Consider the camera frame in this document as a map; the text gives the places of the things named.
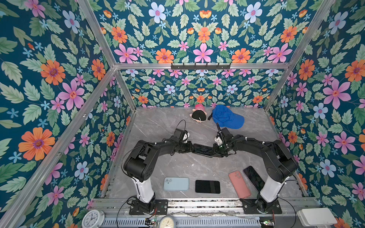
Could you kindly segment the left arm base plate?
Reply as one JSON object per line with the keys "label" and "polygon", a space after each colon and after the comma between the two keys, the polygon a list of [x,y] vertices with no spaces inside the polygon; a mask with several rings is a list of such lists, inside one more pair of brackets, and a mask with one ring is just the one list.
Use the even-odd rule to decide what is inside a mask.
{"label": "left arm base plate", "polygon": [[150,203],[143,203],[140,200],[133,200],[130,206],[129,215],[167,215],[168,200],[155,199]]}

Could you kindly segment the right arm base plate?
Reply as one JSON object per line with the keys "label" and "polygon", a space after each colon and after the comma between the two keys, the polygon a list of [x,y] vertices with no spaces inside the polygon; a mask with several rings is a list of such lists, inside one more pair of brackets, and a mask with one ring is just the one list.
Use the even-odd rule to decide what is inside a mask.
{"label": "right arm base plate", "polygon": [[240,199],[245,214],[282,214],[278,200],[267,203],[264,199]]}

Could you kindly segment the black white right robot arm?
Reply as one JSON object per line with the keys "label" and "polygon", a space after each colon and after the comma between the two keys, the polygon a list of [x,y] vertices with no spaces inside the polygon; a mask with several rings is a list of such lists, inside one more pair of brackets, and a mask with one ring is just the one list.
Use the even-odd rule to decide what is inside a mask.
{"label": "black white right robot arm", "polygon": [[232,135],[227,128],[217,125],[218,133],[213,146],[213,156],[228,157],[230,151],[248,152],[262,158],[268,174],[259,191],[254,207],[259,213],[266,213],[274,206],[285,182],[298,168],[298,163],[281,140],[259,141],[243,135]]}

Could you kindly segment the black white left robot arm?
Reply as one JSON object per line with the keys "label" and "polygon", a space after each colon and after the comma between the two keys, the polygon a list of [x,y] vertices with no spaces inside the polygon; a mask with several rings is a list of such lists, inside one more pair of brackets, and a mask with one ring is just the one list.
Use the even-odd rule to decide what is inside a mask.
{"label": "black white left robot arm", "polygon": [[131,178],[136,189],[136,200],[132,205],[141,212],[149,214],[156,209],[156,194],[152,188],[150,177],[157,160],[165,154],[185,154],[193,151],[193,144],[188,140],[190,134],[186,130],[175,129],[174,134],[160,142],[139,140],[122,162],[122,170]]}

